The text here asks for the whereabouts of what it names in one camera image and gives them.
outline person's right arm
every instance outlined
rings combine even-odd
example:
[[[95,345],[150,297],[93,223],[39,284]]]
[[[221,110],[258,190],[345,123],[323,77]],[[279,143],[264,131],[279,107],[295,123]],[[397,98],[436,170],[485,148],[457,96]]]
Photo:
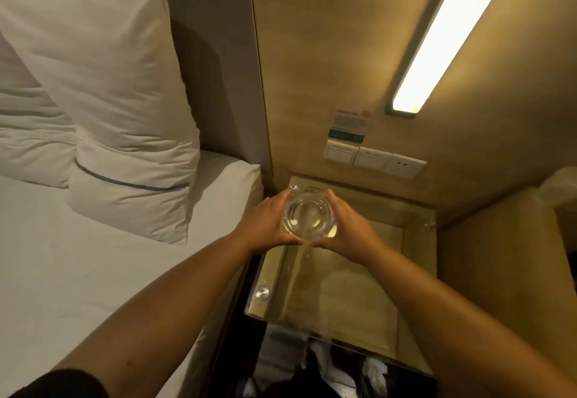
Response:
[[[333,238],[313,242],[364,265],[399,308],[430,368],[463,396],[577,397],[577,385],[499,321],[406,257],[329,190]]]

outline white pillow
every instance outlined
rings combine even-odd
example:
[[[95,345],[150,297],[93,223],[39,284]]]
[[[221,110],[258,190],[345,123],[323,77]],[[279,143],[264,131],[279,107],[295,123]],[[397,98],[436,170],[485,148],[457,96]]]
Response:
[[[74,130],[0,33],[0,175],[66,187]]]
[[[167,0],[0,0],[0,14],[8,41],[77,125],[69,205],[185,241],[199,141]]]

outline person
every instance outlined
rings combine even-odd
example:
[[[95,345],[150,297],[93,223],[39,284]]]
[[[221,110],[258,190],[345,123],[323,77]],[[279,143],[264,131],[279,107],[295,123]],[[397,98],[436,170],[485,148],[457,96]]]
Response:
[[[301,244],[280,220],[290,190],[127,301],[13,398],[152,398],[191,350],[211,306],[252,254]],[[457,396],[577,397],[577,385],[489,314],[387,247],[329,190],[337,233],[315,240],[365,266],[399,308],[440,386]]]

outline mattress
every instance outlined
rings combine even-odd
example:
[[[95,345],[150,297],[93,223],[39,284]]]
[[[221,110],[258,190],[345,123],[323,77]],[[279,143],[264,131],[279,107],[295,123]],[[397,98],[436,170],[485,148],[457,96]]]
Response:
[[[202,152],[188,243],[176,246],[95,222],[67,190],[0,176],[0,396],[59,362],[132,295],[229,233],[263,197],[258,166]],[[184,363],[160,392],[200,393],[240,275],[228,285]]]

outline wall light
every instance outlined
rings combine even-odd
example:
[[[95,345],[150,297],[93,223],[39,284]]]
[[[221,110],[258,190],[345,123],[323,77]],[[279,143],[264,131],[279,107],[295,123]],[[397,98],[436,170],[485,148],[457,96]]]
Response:
[[[419,112],[490,2],[443,0],[393,97],[393,110]]]

